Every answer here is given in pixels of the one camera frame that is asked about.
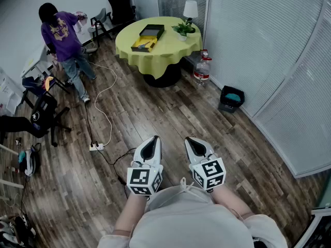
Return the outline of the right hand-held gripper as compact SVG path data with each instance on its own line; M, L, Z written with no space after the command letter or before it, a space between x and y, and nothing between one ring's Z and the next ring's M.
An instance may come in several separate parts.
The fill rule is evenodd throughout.
M195 137L186 137L184 142L191 163L189 168L195 182L208 192L223 185L226 176L225 166L222 158L213 154L212 146Z

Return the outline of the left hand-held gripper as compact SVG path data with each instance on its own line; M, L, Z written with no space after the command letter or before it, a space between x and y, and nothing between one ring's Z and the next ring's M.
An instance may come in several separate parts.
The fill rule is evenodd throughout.
M135 195L152 196L162 183L162 145L159 136L152 136L139 145L127 169L127 187Z

